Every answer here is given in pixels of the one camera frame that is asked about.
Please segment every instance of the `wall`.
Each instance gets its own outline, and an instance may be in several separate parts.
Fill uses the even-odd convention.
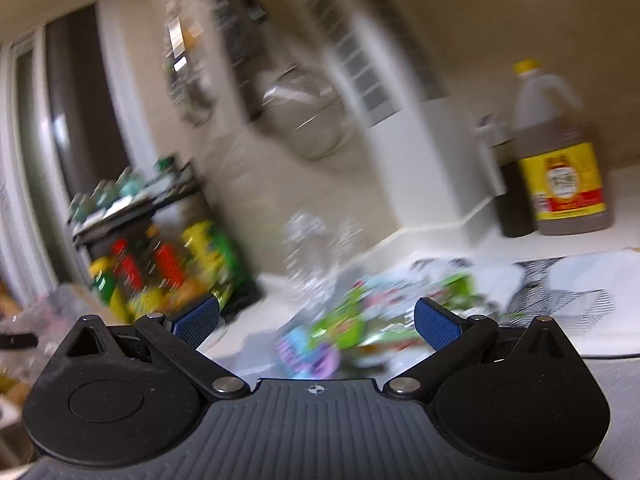
[[[166,0],[114,1],[155,149],[179,152],[183,160],[195,157],[210,194],[220,202],[255,267],[284,270],[282,225],[300,209],[319,214],[332,226],[356,221],[363,229],[364,248],[396,230],[359,133],[331,158],[309,164],[247,121],[204,0],[193,1],[201,3],[203,44],[213,66],[217,102],[212,120],[198,129],[179,121],[166,94],[162,70]]]
[[[640,160],[640,0],[404,0],[471,125],[510,112],[511,66],[564,76],[600,128],[610,167]]]

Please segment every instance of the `large plastic bottle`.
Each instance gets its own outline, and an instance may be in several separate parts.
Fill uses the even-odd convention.
[[[515,149],[538,230],[570,235],[609,227],[611,203],[580,99],[561,77],[543,74],[533,59],[514,69],[521,81],[513,118]]]

